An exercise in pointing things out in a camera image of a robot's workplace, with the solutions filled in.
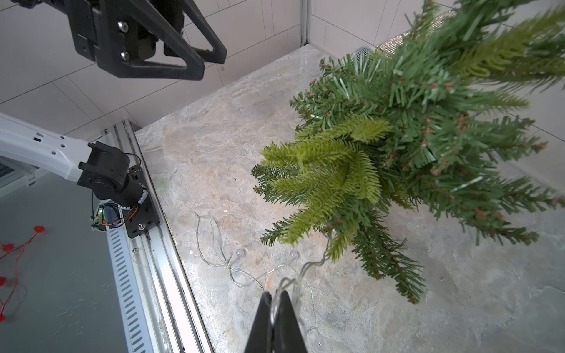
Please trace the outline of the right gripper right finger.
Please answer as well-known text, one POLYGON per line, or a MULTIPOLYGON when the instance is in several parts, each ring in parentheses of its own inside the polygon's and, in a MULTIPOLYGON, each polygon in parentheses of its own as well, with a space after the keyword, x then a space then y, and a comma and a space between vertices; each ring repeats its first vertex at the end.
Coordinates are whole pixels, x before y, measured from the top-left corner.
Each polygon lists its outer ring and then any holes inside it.
POLYGON ((287 291, 280 294, 273 324, 274 353, 308 353, 287 291))

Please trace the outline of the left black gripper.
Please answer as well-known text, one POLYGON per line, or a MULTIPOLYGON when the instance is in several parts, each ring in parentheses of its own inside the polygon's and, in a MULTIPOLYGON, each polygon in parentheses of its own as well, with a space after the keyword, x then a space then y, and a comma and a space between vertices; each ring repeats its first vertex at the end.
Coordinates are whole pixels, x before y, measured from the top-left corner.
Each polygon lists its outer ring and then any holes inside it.
POLYGON ((75 49, 118 78, 200 81, 205 63, 224 64, 227 49, 195 1, 45 1, 69 20, 75 49), (211 49, 181 35, 188 16, 211 49))

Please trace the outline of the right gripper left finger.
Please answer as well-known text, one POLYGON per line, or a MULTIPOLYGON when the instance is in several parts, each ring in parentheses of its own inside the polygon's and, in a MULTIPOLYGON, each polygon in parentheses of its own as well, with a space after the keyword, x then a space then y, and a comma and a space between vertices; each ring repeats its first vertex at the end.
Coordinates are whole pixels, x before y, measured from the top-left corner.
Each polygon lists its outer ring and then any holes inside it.
POLYGON ((270 322, 272 295, 264 292, 252 323, 244 353, 271 353, 273 329, 270 322))

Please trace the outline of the clear string lights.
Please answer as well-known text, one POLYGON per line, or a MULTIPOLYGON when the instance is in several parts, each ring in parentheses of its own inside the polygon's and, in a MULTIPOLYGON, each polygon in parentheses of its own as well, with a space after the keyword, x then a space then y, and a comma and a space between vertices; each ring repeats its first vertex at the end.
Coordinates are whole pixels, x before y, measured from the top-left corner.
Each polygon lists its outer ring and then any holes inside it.
POLYGON ((299 263, 300 253, 294 249, 277 255, 274 259, 265 254, 265 265, 251 267, 251 252, 245 248, 239 248, 229 254, 225 252, 224 237, 217 219, 199 214, 196 217, 196 248, 205 264, 212 268, 225 269, 228 279, 238 288, 273 294, 276 308, 282 303, 281 291, 289 291, 301 331, 307 334, 317 329, 313 287, 307 281, 306 275, 309 270, 323 266, 330 259, 327 252, 324 252, 319 260, 303 264, 299 263), (310 326, 300 316, 302 312, 312 319, 310 326))

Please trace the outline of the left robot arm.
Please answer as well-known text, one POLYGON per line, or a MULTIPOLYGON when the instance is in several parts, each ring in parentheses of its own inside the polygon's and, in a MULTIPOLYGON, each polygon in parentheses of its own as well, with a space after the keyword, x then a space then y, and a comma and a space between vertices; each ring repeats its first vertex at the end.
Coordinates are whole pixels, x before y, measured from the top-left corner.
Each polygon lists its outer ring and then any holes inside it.
MULTIPOLYGON (((117 78, 200 81, 227 49, 191 0, 48 1, 67 16, 78 54, 117 78)), ((147 189, 122 150, 58 135, 1 115, 1 155, 89 188, 100 200, 135 208, 147 189)))

